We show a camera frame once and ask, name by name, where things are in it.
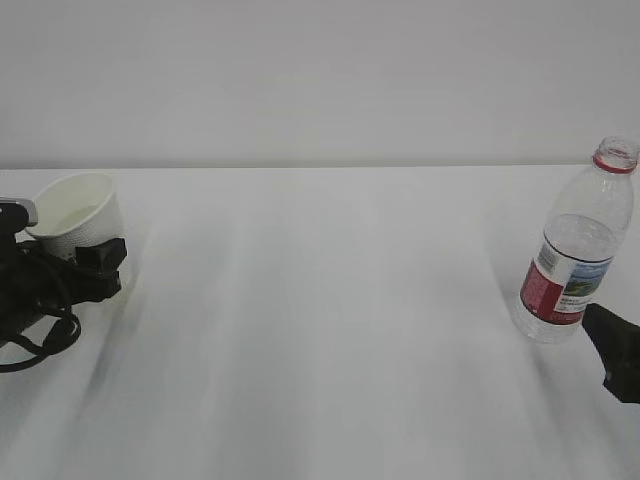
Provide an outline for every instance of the black object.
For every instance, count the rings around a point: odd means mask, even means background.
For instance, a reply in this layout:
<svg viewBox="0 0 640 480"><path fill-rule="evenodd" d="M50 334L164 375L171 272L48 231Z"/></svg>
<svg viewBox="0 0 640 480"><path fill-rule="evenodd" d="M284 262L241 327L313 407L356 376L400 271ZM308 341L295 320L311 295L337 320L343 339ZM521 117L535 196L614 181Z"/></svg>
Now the black object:
<svg viewBox="0 0 640 480"><path fill-rule="evenodd" d="M118 293L117 269L127 256L122 238L77 247L75 261L48 254L37 241L17 243L15 234L34 224L35 209L28 207L0 199L0 347L15 343L34 356L0 365L0 373L32 367L73 345L81 326L72 306ZM40 346L22 332L45 315L58 320Z"/></svg>
<svg viewBox="0 0 640 480"><path fill-rule="evenodd" d="M604 386L624 403L640 403L640 327L592 303L582 326L606 371Z"/></svg>

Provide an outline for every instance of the bottle neck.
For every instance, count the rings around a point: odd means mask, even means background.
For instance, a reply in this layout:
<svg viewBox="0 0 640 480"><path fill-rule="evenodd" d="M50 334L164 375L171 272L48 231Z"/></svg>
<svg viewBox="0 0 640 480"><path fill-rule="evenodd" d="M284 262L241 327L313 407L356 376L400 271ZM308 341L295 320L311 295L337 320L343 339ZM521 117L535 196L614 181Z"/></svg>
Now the bottle neck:
<svg viewBox="0 0 640 480"><path fill-rule="evenodd" d="M628 175L638 165L640 147L621 137L605 138L593 154L593 163L605 172Z"/></svg>
<svg viewBox="0 0 640 480"><path fill-rule="evenodd" d="M636 169L636 164L622 164L621 162L612 162L608 158L603 158L596 152L593 155L593 164L600 170L604 170L607 173L615 173L618 175L629 175Z"/></svg>

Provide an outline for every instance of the cup rim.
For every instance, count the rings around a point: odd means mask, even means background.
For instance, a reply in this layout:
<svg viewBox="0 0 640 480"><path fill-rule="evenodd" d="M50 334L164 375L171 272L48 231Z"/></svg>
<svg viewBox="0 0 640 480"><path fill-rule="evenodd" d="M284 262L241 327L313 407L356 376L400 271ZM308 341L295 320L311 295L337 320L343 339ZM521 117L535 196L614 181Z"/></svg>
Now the cup rim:
<svg viewBox="0 0 640 480"><path fill-rule="evenodd" d="M106 173L101 173L101 172L80 172L80 173L74 173L72 175L67 175L66 177L62 177L62 178L58 178L57 180L54 180L53 182L51 182L50 184L48 184L46 187L44 187L42 190L40 190L35 197L33 197L33 202L36 204L36 208L37 208L37 202L38 199L47 192L47 190L53 188L54 186L56 186L59 183L71 180L73 178L76 177L85 177L85 176L91 176L91 177L102 177L102 178L106 178L107 180L109 180L109 194L105 197L105 199L100 202L100 204L96 207L96 209L91 212L89 215L87 215L86 217L84 217L80 222L76 223L75 225L72 225L71 227L62 230L61 232L57 232L55 234L53 233L44 233L44 234L38 234L38 233L33 233L33 229L37 227L37 225L35 225L34 227L28 227L25 229L25 231L31 235L33 238L35 238L36 240L47 240L47 239L54 239L54 238L60 238L63 235L66 235L67 233L73 232L74 230L77 230L78 228L82 227L82 225L84 225L85 223L87 223L89 220L91 220L93 217L95 217L98 213L100 213L100 211L102 211L102 209L105 207L105 205L107 205L107 203L109 203L111 201L111 199L113 198L113 196L115 195L116 192L116 185L115 182L113 181L113 178L110 177L109 175L107 175Z"/></svg>

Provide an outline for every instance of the bottle label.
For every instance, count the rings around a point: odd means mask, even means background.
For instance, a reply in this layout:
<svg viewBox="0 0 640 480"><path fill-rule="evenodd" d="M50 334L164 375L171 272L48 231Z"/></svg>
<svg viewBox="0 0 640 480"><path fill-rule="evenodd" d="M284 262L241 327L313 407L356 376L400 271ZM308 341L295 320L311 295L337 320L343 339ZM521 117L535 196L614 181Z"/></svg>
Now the bottle label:
<svg viewBox="0 0 640 480"><path fill-rule="evenodd" d="M579 322L612 260L585 262L564 255L545 237L531 261L520 298L532 314L545 322Z"/></svg>

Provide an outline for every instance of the white wall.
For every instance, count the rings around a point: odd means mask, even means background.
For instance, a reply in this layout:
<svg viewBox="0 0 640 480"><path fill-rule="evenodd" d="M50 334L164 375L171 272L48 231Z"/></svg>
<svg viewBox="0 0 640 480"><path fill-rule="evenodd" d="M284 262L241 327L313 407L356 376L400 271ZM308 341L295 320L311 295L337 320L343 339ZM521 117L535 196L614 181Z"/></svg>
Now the white wall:
<svg viewBox="0 0 640 480"><path fill-rule="evenodd" d="M0 166L571 162L638 0L1 0Z"/></svg>

